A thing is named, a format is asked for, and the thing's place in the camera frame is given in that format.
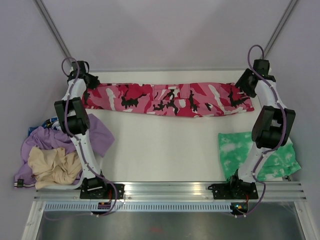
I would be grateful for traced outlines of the purple trousers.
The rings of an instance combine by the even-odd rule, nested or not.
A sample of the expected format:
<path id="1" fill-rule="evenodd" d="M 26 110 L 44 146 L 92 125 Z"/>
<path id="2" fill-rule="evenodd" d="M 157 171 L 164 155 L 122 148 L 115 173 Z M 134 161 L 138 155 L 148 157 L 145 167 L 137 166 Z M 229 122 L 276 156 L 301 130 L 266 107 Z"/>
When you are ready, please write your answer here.
<path id="1" fill-rule="evenodd" d="M 89 114 L 90 128 L 89 139 L 92 149 L 100 157 L 106 155 L 107 150 L 112 146 L 115 138 L 108 128 L 93 114 Z M 32 188 L 35 186 L 36 178 L 33 176 L 32 169 L 28 166 L 28 158 L 33 147 L 41 150 L 52 150 L 65 148 L 65 153 L 69 154 L 76 151 L 74 144 L 69 136 L 61 130 L 54 131 L 47 136 L 32 136 L 26 138 L 21 147 L 22 167 L 14 176 L 15 188 Z"/>

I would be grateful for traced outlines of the pink camouflage trousers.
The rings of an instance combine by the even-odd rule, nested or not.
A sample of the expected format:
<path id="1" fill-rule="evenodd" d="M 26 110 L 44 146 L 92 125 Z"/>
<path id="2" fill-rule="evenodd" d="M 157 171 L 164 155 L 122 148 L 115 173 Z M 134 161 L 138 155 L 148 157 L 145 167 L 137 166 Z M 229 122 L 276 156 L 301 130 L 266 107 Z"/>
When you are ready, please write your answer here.
<path id="1" fill-rule="evenodd" d="M 234 83 L 101 83 L 82 97 L 86 109 L 168 117 L 222 117 L 252 112 L 249 96 Z"/>

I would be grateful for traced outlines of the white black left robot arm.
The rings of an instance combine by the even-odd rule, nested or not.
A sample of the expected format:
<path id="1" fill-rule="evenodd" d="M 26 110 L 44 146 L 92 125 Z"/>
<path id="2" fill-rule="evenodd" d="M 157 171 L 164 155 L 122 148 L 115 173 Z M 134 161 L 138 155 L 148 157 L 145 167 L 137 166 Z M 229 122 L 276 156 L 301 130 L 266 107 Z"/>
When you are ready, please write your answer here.
<path id="1" fill-rule="evenodd" d="M 76 185 L 80 198 L 103 199 L 108 196 L 109 186 L 91 146 L 90 119 L 82 102 L 83 97 L 88 98 L 88 89 L 96 89 L 100 81 L 89 73 L 88 62 L 73 57 L 67 57 L 65 61 L 71 61 L 70 73 L 65 74 L 68 88 L 62 100 L 54 103 L 55 112 L 61 130 L 70 137 L 81 163 L 82 174 Z"/>

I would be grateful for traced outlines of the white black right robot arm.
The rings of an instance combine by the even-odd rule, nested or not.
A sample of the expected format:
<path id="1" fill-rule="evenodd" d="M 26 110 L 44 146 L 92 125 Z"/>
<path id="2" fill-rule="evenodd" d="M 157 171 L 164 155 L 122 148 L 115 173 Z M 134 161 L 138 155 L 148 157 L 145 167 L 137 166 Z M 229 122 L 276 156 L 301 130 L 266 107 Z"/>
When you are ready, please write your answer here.
<path id="1" fill-rule="evenodd" d="M 233 198 L 256 190 L 258 174 L 269 156 L 284 146 L 289 138 L 296 112 L 281 100 L 274 76 L 269 75 L 270 63 L 256 59 L 245 70 L 236 87 L 250 97 L 258 97 L 261 111 L 251 131 L 252 148 L 245 162 L 230 177 L 228 193 Z"/>

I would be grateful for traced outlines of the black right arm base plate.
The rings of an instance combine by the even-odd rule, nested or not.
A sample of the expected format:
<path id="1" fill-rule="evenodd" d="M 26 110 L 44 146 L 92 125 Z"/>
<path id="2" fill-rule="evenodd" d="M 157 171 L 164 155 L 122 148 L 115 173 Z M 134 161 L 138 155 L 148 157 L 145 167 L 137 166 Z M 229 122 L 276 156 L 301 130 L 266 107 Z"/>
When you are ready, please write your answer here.
<path id="1" fill-rule="evenodd" d="M 257 200 L 259 198 L 255 183 L 214 183 L 208 187 L 215 200 Z"/>

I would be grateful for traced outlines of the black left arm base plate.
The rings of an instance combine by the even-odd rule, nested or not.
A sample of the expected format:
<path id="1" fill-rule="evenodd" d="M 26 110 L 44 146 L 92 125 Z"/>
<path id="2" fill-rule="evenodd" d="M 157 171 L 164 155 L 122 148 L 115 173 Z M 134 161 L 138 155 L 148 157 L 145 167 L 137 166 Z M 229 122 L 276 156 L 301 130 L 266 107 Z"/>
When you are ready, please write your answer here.
<path id="1" fill-rule="evenodd" d="M 84 200 L 121 200 L 124 197 L 125 185 L 121 183 L 115 183 L 114 187 L 107 183 L 100 186 L 83 186 L 80 191 L 80 199 Z"/>

